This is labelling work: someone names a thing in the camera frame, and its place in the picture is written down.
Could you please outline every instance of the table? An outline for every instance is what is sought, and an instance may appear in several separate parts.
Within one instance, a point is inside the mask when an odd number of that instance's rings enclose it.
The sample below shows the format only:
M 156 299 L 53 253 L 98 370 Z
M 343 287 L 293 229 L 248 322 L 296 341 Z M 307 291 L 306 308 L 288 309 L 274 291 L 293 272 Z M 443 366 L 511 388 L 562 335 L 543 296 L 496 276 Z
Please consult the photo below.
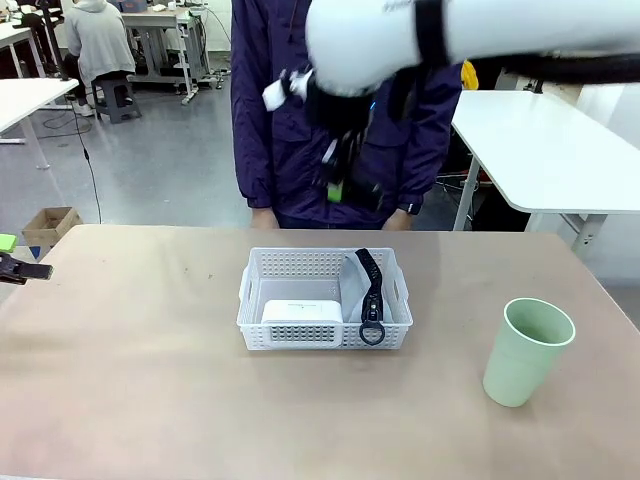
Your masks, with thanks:
M 22 69 L 20 68 L 20 61 L 18 60 L 18 55 L 16 54 L 14 45 L 25 40 L 29 42 L 31 54 L 33 55 L 36 68 L 38 70 L 38 75 L 44 78 L 44 68 L 42 67 L 42 61 L 40 60 L 40 55 L 38 55 L 38 49 L 36 48 L 35 41 L 33 40 L 31 29 L 13 28 L 13 24 L 11 23 L 0 23 L 0 49 L 9 47 L 11 50 L 11 58 L 13 59 L 13 65 L 16 68 L 19 78 L 22 78 Z M 7 139 L 0 137 L 0 145 L 22 145 L 24 143 L 25 140 L 21 138 Z
M 393 247 L 398 351 L 249 352 L 253 246 Z M 57 479 L 637 480 L 640 335 L 555 235 L 74 227 L 0 306 L 0 469 Z M 576 341 L 520 409 L 481 378 L 502 309 Z
M 146 12 L 123 13 L 122 19 L 129 29 L 136 29 L 142 34 L 140 41 L 144 51 L 149 73 L 147 75 L 135 75 L 132 81 L 175 83 L 184 82 L 187 95 L 182 100 L 186 105 L 198 93 L 198 82 L 211 81 L 209 74 L 209 60 L 206 55 L 206 45 L 200 45 L 196 32 L 197 24 L 194 17 L 189 14 L 189 9 L 178 7 L 176 10 L 163 10 L 154 12 L 151 8 Z M 173 29 L 178 38 L 184 40 L 189 63 L 184 56 L 182 47 L 178 51 L 180 68 L 183 76 L 162 75 L 161 68 L 168 64 L 167 48 L 162 38 L 164 30 Z
M 640 212 L 640 151 L 553 95 L 463 92 L 453 126 L 473 153 L 454 230 L 463 230 L 480 167 L 516 210 L 561 214 L 583 255 L 607 215 Z M 607 172 L 619 172 L 609 181 Z
M 20 122 L 26 142 L 31 146 L 36 167 L 40 170 L 47 170 L 49 164 L 33 130 L 29 115 L 73 90 L 76 86 L 78 86 L 78 81 L 75 79 L 70 79 L 66 82 L 55 78 L 0 80 L 0 105 L 2 105 L 0 109 L 0 132 Z M 64 205 L 62 193 L 52 174 L 51 180 L 60 200 L 63 201 L 62 205 Z

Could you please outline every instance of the person's hand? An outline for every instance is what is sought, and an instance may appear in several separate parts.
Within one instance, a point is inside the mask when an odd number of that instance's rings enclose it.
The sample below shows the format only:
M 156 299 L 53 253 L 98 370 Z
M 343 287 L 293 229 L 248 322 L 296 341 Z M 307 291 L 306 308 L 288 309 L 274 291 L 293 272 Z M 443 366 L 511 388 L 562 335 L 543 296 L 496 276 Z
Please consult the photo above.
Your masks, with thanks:
M 251 210 L 251 228 L 273 230 L 280 228 L 278 219 L 270 208 L 253 208 Z
M 384 222 L 382 229 L 390 231 L 411 230 L 411 220 L 411 215 L 398 208 L 393 212 L 393 215 Z

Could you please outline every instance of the metal table frame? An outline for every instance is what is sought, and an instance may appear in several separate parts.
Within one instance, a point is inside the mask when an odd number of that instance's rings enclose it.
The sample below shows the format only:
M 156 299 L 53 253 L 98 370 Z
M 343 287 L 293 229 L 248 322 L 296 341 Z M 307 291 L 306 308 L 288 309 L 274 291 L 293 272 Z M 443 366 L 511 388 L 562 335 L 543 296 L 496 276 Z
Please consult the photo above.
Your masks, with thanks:
M 206 55 L 205 64 L 201 61 L 201 51 L 198 48 L 196 34 L 197 22 L 188 15 L 186 10 L 178 10 L 168 14 L 156 15 L 155 12 L 147 11 L 142 13 L 123 13 L 127 29 L 136 29 L 140 32 L 140 41 L 144 52 L 149 73 L 147 75 L 134 75 L 133 82 L 150 83 L 173 83 L 176 86 L 184 83 L 187 88 L 187 95 L 182 99 L 182 104 L 188 104 L 198 93 L 198 82 L 209 82 L 213 78 L 210 75 L 209 60 Z M 166 76 L 160 74 L 160 67 L 168 63 L 167 49 L 162 38 L 162 31 L 165 29 L 175 29 L 178 38 L 185 43 L 185 52 L 180 48 L 178 57 L 182 68 L 183 76 Z
M 464 230 L 471 206 L 473 192 L 476 189 L 478 173 L 480 171 L 480 162 L 474 156 L 469 167 L 469 174 L 464 183 L 460 205 L 456 213 L 456 219 L 453 225 L 454 231 Z M 531 217 L 527 222 L 526 232 L 535 232 L 540 227 L 544 213 L 531 212 Z M 575 213 L 561 213 L 561 218 L 567 222 L 571 229 L 578 235 L 571 245 L 571 250 L 579 257 L 584 257 L 589 249 L 589 245 L 596 238 L 602 225 L 607 219 L 607 214 L 592 213 L 588 214 L 585 219 Z
M 10 24 L 6 24 L 6 25 L 7 27 L 10 26 L 11 28 L 13 28 L 13 26 Z M 20 60 L 18 60 L 18 55 L 16 54 L 15 44 L 18 42 L 23 42 L 25 40 L 29 41 L 29 47 L 31 48 L 31 55 L 33 55 L 33 59 L 36 63 L 38 76 L 40 78 L 44 78 L 45 77 L 44 68 L 42 67 L 42 61 L 40 60 L 40 55 L 38 55 L 38 49 L 36 47 L 36 43 L 33 38 L 33 35 L 31 34 L 31 29 L 17 28 L 17 29 L 14 29 L 13 33 L 14 33 L 13 35 L 8 37 L 0 37 L 0 49 L 9 47 L 9 50 L 11 51 L 11 58 L 13 59 L 13 65 L 16 68 L 18 78 L 23 78 L 23 75 L 22 75 L 22 69 L 20 68 Z M 25 130 L 25 126 L 29 128 L 31 127 L 31 124 L 22 125 L 23 130 Z M 27 143 L 27 139 L 25 138 L 2 138 L 2 136 L 0 135 L 0 145 L 24 145 L 26 143 Z

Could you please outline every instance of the navy jacket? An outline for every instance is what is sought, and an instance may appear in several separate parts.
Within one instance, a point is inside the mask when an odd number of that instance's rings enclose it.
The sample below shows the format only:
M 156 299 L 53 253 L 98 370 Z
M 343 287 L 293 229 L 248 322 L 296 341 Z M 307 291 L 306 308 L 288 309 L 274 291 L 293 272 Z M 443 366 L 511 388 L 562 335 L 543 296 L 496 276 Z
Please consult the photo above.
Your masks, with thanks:
M 406 120 L 387 115 L 391 83 L 376 96 L 356 174 L 380 183 L 385 200 L 378 212 L 327 201 L 313 186 L 331 141 L 312 128 L 294 99 L 273 113 L 262 91 L 283 69 L 309 64 L 305 19 L 310 0 L 233 0 L 231 107 L 236 174 L 249 207 L 272 207 L 291 217 L 332 224 L 376 223 L 398 203 L 421 204 L 449 147 L 451 119 L 462 90 L 460 66 L 432 75 Z

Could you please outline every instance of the green object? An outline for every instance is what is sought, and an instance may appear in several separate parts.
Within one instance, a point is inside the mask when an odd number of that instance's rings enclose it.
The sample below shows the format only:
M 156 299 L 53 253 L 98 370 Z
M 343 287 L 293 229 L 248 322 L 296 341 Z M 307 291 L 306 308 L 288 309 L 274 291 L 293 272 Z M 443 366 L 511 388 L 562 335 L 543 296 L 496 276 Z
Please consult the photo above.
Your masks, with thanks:
M 0 252 L 11 253 L 16 248 L 18 237 L 15 235 L 5 235 L 0 233 Z
M 507 303 L 482 381 L 487 395 L 505 407 L 524 404 L 575 334 L 569 316 L 550 303 L 535 298 Z
M 327 199 L 332 203 L 340 203 L 342 202 L 342 186 L 343 182 L 340 182 L 338 185 L 334 183 L 330 183 L 327 187 Z

